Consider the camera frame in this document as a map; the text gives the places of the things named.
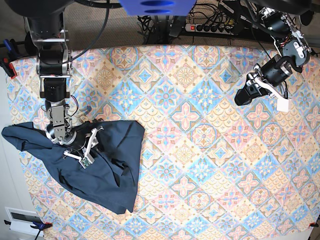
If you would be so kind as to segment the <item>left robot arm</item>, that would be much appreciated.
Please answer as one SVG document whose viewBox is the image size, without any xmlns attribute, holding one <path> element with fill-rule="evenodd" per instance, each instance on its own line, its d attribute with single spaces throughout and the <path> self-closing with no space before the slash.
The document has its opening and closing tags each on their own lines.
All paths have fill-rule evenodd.
<svg viewBox="0 0 320 240">
<path fill-rule="evenodd" d="M 288 13 L 269 7 L 258 12 L 250 8 L 244 17 L 273 39 L 277 54 L 264 65 L 254 65 L 246 76 L 244 87 L 234 97 L 238 106 L 248 105 L 264 96 L 276 99 L 278 111 L 288 111 L 290 105 L 287 79 L 294 72 L 301 73 L 308 63 L 312 48 Z"/>
</svg>

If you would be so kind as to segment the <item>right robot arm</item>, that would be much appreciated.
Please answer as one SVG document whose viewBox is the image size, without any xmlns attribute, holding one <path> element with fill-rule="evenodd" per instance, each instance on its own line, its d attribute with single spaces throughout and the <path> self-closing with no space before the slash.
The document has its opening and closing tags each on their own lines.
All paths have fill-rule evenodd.
<svg viewBox="0 0 320 240">
<path fill-rule="evenodd" d="M 62 11 L 27 20 L 32 43 L 36 47 L 36 72 L 39 75 L 39 95 L 45 100 L 49 119 L 45 133 L 54 144 L 66 146 L 63 157 L 76 159 L 83 168 L 95 160 L 91 150 L 98 145 L 97 133 L 102 127 L 83 130 L 72 126 L 71 97 L 67 85 L 71 79 L 72 56 L 68 49 L 67 30 Z"/>
</svg>

